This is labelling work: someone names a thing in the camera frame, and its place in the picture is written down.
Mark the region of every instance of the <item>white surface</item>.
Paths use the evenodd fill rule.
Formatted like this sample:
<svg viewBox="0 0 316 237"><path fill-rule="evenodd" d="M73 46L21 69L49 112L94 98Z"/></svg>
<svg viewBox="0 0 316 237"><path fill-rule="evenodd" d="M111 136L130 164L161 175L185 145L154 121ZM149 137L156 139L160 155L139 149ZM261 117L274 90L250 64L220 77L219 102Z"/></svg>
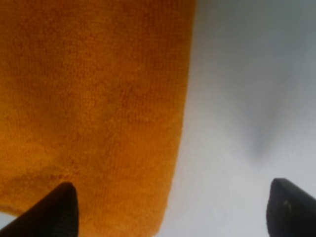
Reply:
<svg viewBox="0 0 316 237"><path fill-rule="evenodd" d="M270 182L316 196L316 1L200 0L157 237L267 237Z"/></svg>

